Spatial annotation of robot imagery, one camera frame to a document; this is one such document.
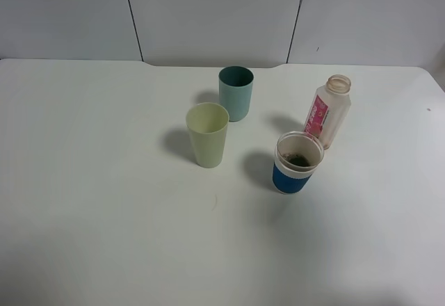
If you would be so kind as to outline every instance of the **white table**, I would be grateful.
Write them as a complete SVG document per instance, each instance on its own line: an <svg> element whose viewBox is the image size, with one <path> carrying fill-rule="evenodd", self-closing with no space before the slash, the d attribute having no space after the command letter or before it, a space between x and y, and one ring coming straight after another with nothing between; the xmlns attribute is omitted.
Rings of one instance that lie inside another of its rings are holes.
<svg viewBox="0 0 445 306"><path fill-rule="evenodd" d="M255 69L217 168L185 114L216 68L0 61L0 305L445 303L445 94L414 67ZM279 135L315 89L353 107L297 195L271 184Z"/></svg>

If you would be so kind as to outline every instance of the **blue cup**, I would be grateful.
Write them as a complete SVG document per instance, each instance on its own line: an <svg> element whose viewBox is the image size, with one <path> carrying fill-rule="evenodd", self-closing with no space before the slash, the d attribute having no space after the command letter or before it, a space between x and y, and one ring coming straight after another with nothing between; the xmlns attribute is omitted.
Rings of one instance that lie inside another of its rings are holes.
<svg viewBox="0 0 445 306"><path fill-rule="evenodd" d="M305 157L309 166L297 166L289 162L289 157L295 155ZM323 146L313 135L298 131L283 134L275 148L274 185L282 193L297 193L314 174L323 156Z"/></svg>
<svg viewBox="0 0 445 306"><path fill-rule="evenodd" d="M230 122L242 120L249 112L253 73L245 67L231 66L221 70L220 105L229 112Z"/></svg>

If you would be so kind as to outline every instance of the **bottle label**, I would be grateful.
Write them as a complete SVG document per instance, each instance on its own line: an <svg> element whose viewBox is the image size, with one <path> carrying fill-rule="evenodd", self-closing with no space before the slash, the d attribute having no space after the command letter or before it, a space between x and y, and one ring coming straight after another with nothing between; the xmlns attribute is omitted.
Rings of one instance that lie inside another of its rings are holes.
<svg viewBox="0 0 445 306"><path fill-rule="evenodd" d="M325 124L329 108L323 100L317 95L312 105L311 113L307 119L305 132L315 137L320 137Z"/></svg>

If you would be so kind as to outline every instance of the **cup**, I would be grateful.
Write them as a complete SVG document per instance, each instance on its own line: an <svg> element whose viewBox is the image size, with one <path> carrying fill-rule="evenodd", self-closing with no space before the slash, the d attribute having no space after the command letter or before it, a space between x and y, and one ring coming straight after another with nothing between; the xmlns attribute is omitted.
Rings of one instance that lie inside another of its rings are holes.
<svg viewBox="0 0 445 306"><path fill-rule="evenodd" d="M303 156L309 165L297 166L286 159L289 155ZM297 193L314 174L323 156L323 146L313 135L298 131L283 134L275 147L274 185L282 193Z"/></svg>
<svg viewBox="0 0 445 306"><path fill-rule="evenodd" d="M188 133L198 165L214 168L223 159L229 113L216 103L201 103L186 116Z"/></svg>
<svg viewBox="0 0 445 306"><path fill-rule="evenodd" d="M249 112L253 73L245 67L231 66L221 70L220 104L230 115L230 122L242 120Z"/></svg>

